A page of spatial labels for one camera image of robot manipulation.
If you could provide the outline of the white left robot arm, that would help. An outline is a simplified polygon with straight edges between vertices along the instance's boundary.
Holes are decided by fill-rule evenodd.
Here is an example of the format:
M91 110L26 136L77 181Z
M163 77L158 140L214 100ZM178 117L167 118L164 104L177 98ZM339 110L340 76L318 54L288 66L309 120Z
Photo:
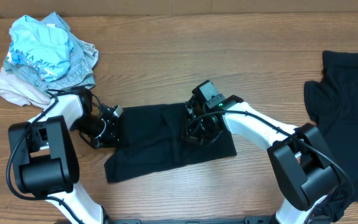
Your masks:
M9 127L9 190L22 200L46 201L71 223L111 223L80 182L80 166L70 131L93 149L116 147L123 109L107 106L85 87L48 89L51 102L37 116Z

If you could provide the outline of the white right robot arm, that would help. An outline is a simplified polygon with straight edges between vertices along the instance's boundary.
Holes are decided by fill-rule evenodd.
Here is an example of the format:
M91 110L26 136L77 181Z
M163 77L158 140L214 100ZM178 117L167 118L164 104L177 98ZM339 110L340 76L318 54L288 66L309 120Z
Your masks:
M267 152L284 201L273 215L248 216L243 223L330 222L316 210L351 178L334 160L316 126L276 121L236 95L225 98L209 80L193 89L186 109L186 141L206 146L229 131Z

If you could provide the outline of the black t-shirt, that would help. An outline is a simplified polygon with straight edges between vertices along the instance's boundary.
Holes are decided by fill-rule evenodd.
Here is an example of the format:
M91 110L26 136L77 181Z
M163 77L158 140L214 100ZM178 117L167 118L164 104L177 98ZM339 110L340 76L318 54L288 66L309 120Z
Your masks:
M184 103L124 108L116 151L104 164L107 182L237 155L232 135L226 130L205 146L182 139L185 113Z

